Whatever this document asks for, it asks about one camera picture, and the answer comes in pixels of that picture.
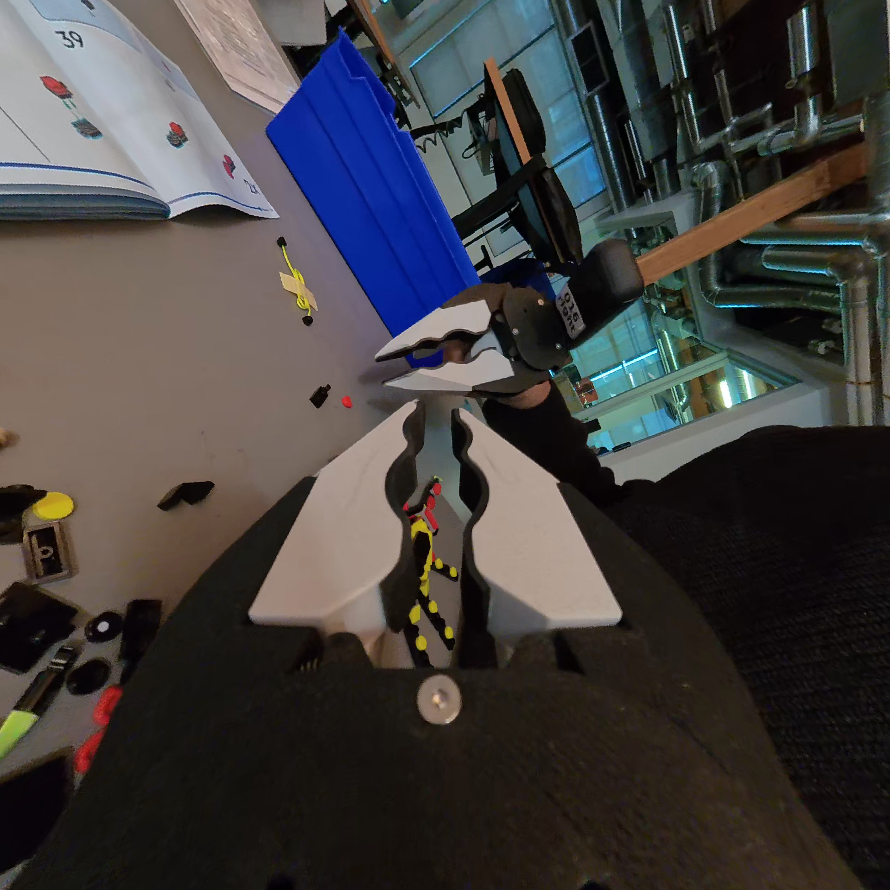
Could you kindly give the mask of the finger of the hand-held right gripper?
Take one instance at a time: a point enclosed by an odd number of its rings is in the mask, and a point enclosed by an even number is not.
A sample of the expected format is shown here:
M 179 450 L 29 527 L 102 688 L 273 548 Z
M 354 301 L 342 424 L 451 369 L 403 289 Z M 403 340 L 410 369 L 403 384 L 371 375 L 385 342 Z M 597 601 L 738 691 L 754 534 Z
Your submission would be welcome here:
M 512 398 L 550 380 L 549 370 L 538 370 L 519 357 L 510 358 L 497 347 L 483 349 L 466 362 L 421 367 L 384 381 L 384 385 L 413 394 L 452 394 L 496 399 Z
M 454 340 L 475 342 L 490 331 L 512 289 L 511 284 L 470 286 L 396 335 L 375 355 L 375 362 L 404 358 L 417 349 L 437 351 Z

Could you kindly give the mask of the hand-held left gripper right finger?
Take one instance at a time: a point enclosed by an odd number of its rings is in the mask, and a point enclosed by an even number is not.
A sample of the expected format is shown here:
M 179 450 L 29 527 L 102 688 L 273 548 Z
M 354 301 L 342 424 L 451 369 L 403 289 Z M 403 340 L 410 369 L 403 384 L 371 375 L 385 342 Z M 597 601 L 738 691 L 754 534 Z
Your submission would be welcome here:
M 468 512 L 457 661 L 496 661 L 527 636 L 619 625 L 579 523 L 584 496 L 462 408 L 452 411 L 452 450 Z

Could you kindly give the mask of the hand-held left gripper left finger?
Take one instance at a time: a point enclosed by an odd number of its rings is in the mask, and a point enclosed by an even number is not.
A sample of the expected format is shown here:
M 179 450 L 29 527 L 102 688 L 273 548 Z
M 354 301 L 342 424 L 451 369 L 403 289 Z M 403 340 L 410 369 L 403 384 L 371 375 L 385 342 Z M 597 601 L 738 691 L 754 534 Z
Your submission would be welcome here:
M 426 407 L 413 400 L 311 478 L 248 617 L 258 626 L 349 633 L 379 661 L 418 594 L 404 504 L 417 487 Z

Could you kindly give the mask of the lego spider model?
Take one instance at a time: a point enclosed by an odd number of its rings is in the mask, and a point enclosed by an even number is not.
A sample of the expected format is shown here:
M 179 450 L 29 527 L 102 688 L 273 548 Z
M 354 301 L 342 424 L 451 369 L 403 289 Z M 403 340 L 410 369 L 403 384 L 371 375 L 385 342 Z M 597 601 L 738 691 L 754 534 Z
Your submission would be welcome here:
M 439 476 L 433 475 L 423 487 L 421 495 L 413 503 L 406 502 L 403 505 L 403 512 L 408 519 L 417 573 L 417 596 L 409 610 L 402 634 L 415 668 L 431 666 L 428 639 L 419 627 L 422 617 L 426 618 L 447 651 L 453 651 L 456 643 L 456 631 L 441 614 L 430 590 L 431 578 L 434 575 L 441 575 L 455 583 L 459 581 L 458 569 L 443 562 L 434 550 L 434 539 L 439 532 L 434 509 L 441 491 L 442 480 Z

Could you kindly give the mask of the lego instruction booklet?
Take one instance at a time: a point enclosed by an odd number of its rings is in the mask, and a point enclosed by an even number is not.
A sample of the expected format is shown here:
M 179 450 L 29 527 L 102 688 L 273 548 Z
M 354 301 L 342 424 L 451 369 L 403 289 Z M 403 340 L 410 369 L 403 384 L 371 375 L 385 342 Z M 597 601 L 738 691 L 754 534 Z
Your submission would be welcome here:
M 1 219 L 279 215 L 179 67 L 102 1 L 1 3 Z

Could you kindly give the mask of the person's right forearm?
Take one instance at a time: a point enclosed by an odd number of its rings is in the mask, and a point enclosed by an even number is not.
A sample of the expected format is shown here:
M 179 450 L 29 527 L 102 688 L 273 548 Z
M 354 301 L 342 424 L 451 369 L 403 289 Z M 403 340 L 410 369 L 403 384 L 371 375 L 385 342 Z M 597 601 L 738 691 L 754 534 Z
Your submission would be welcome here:
M 485 405 L 489 427 L 558 482 L 572 485 L 595 506 L 604 509 L 629 498 L 632 488 L 619 485 L 586 443 L 584 425 L 575 419 L 551 383 L 547 400 L 532 409 Z

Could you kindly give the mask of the person's right hand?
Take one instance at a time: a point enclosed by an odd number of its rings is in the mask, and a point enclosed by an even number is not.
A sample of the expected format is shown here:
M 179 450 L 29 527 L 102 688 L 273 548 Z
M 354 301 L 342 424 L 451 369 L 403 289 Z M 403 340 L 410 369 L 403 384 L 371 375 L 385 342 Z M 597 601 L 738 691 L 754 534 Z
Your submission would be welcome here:
M 540 406 L 551 393 L 551 381 L 546 380 L 532 385 L 516 394 L 496 394 L 485 400 L 485 405 L 502 405 L 517 410 L 528 410 Z

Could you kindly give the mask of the blue plastic bin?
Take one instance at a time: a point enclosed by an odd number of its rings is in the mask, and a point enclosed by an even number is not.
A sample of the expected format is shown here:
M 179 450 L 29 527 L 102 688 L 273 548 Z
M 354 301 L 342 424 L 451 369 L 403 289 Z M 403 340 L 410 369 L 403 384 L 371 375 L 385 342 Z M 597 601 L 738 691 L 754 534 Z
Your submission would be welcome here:
M 391 337 L 480 282 L 395 109 L 339 30 L 266 128 Z

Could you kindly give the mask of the wooden beam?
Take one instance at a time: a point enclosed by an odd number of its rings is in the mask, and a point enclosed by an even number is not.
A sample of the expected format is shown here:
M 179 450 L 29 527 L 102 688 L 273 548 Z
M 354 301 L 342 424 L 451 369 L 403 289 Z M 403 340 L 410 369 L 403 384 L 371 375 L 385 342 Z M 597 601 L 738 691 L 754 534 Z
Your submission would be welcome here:
M 767 224 L 856 182 L 865 176 L 866 171 L 864 142 L 820 159 L 643 254 L 637 260 L 642 283 L 650 285 L 684 269 Z

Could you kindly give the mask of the metal ventilation ducts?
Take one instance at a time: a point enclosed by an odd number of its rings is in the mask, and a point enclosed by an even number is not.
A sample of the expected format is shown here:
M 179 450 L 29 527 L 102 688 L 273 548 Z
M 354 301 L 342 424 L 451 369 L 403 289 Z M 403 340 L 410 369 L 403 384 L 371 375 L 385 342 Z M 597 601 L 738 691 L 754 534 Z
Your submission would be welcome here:
M 843 374 L 888 426 L 888 2 L 553 2 L 604 179 L 585 239 L 640 258 L 841 150 L 856 182 L 645 285 L 574 351 L 566 400 L 619 441 Z

